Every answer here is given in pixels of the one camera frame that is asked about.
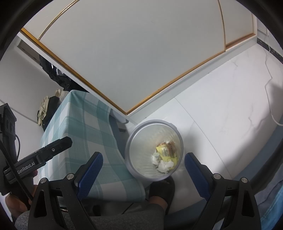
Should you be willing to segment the person's left hand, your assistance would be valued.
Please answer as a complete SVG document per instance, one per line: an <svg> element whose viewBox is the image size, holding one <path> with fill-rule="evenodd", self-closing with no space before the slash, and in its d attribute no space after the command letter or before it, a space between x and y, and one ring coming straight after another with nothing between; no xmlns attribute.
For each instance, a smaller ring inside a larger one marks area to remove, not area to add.
<svg viewBox="0 0 283 230"><path fill-rule="evenodd" d="M27 206L17 197L12 194L8 194L5 197L5 204L11 213L11 216L18 218L22 213L26 212Z"/></svg>

